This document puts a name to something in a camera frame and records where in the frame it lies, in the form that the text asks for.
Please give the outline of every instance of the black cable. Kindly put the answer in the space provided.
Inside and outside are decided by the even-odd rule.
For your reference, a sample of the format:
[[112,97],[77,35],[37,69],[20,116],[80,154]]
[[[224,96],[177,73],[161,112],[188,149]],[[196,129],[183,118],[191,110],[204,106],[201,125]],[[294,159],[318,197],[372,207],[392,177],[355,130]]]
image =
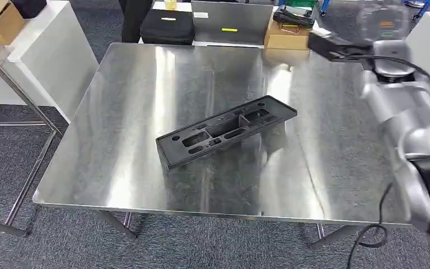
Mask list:
[[[385,191],[383,192],[383,195],[381,196],[380,204],[378,206],[378,211],[379,211],[378,223],[369,224],[369,225],[365,226],[360,231],[360,233],[358,233],[357,239],[355,240],[355,243],[353,244],[352,250],[350,251],[350,255],[349,255],[348,263],[347,263],[347,269],[350,269],[350,266],[352,264],[352,259],[353,259],[353,256],[355,254],[355,250],[357,249],[357,247],[359,245],[366,247],[366,248],[379,248],[379,247],[383,247],[384,245],[386,245],[386,243],[388,243],[388,230],[384,226],[381,225],[381,223],[383,222],[382,208],[383,208],[383,202],[385,201],[385,197],[389,193],[392,186],[393,186],[393,183],[388,184]],[[384,233],[383,239],[381,239],[380,242],[375,243],[375,244],[367,244],[367,243],[360,242],[363,239],[363,236],[372,228],[377,228],[377,230],[375,231],[375,235],[378,234],[379,230],[382,230]]]
[[430,79],[430,74],[426,72],[426,70],[422,69],[421,67],[417,66],[416,64],[412,62],[408,62],[406,60],[395,58],[395,57],[389,57],[389,56],[381,56],[381,55],[352,55],[352,56],[346,56],[346,59],[379,59],[379,60],[388,60],[392,62],[402,63],[406,66],[409,66],[411,68],[416,69],[419,73],[427,76]]

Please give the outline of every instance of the stainless steel table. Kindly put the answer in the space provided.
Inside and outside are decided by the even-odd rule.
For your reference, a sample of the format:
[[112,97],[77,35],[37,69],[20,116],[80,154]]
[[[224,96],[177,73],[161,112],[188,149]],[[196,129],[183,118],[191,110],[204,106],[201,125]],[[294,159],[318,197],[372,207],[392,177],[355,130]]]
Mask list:
[[[322,238],[321,224],[377,222],[393,175],[354,86],[361,68],[308,54],[112,44],[33,201],[96,210],[129,235],[108,211],[313,222]],[[178,169],[161,166],[156,137],[263,95],[299,115]],[[389,195],[388,225],[406,225],[400,207]]]
[[12,227],[12,223],[14,222],[15,217],[17,216],[17,213],[19,212],[19,209],[24,201],[25,196],[27,195],[27,192],[29,191],[29,188],[32,184],[32,182],[35,179],[35,175],[37,171],[40,168],[40,164],[42,163],[44,156],[46,152],[48,151],[48,148],[50,146],[50,143],[52,142],[53,138],[56,134],[62,135],[61,131],[54,125],[52,121],[50,121],[47,116],[39,109],[39,107],[27,96],[27,94],[22,90],[22,88],[19,87],[18,84],[10,78],[6,72],[1,68],[1,64],[6,60],[7,56],[9,55],[9,51],[4,48],[4,46],[0,45],[0,77],[11,87],[11,89],[40,117],[42,120],[41,122],[0,122],[0,126],[41,126],[41,125],[47,125],[52,130],[50,136],[47,138],[47,141],[45,141],[45,144],[40,151],[40,154],[37,158],[37,160],[34,163],[34,166],[32,167],[31,171],[29,172],[29,176],[24,182],[24,186],[21,189],[21,192],[19,193],[16,202],[11,208],[11,212],[9,213],[9,216],[6,219],[6,222],[4,224],[0,223],[0,231],[4,233],[9,233],[17,236],[24,236],[26,235],[26,231],[20,230],[17,228]]

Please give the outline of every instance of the yellow label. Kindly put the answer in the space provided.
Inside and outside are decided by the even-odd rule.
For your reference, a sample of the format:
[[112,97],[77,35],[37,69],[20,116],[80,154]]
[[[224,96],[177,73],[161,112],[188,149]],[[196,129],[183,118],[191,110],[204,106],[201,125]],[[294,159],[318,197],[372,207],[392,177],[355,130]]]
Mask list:
[[226,32],[238,32],[238,29],[234,29],[234,28],[222,28],[222,31],[226,31]]

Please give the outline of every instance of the gray carpet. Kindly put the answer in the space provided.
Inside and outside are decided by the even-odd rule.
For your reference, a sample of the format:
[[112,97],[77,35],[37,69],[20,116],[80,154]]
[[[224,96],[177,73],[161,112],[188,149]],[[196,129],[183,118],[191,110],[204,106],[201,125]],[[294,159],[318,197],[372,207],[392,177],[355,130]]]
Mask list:
[[[101,60],[108,45],[120,39],[116,0],[73,0],[72,5]],[[323,23],[352,38],[355,17],[355,5],[334,2]],[[55,109],[44,112],[66,128]],[[0,120],[34,118],[28,108],[0,105]],[[45,127],[0,127],[1,221],[48,133]],[[354,241],[352,235],[312,251],[309,242],[317,237],[313,224],[164,215],[135,215],[131,229],[139,236],[132,241],[91,211],[32,204],[37,182],[16,220],[18,228],[31,234],[23,239],[0,234],[0,268],[344,268]],[[327,233],[336,228],[325,227]],[[414,229],[393,229],[386,246],[360,248],[353,268],[430,268],[426,240]]]

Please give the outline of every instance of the metal table frame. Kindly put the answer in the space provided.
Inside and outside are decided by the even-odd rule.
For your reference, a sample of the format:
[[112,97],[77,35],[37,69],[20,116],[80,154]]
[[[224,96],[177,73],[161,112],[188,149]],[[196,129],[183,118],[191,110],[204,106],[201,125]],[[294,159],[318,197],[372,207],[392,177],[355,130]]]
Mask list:
[[26,230],[21,230],[18,228],[12,227],[12,223],[16,218],[19,209],[22,206],[25,196],[29,192],[30,186],[35,179],[37,171],[44,160],[45,154],[47,153],[50,144],[55,137],[55,135],[63,136],[62,132],[55,126],[55,124],[40,110],[40,108],[33,102],[30,97],[19,87],[19,85],[12,79],[10,76],[2,69],[2,63],[6,60],[9,52],[3,47],[0,46],[0,77],[11,87],[11,89],[24,101],[41,119],[41,122],[0,122],[0,126],[45,126],[47,125],[51,130],[51,134],[45,141],[45,144],[40,151],[40,154],[35,161],[32,169],[27,176],[27,179],[24,182],[24,186],[22,187],[19,195],[17,196],[16,201],[14,202],[9,215],[7,216],[6,221],[0,223],[0,232],[12,234],[15,236],[25,236],[27,234]]

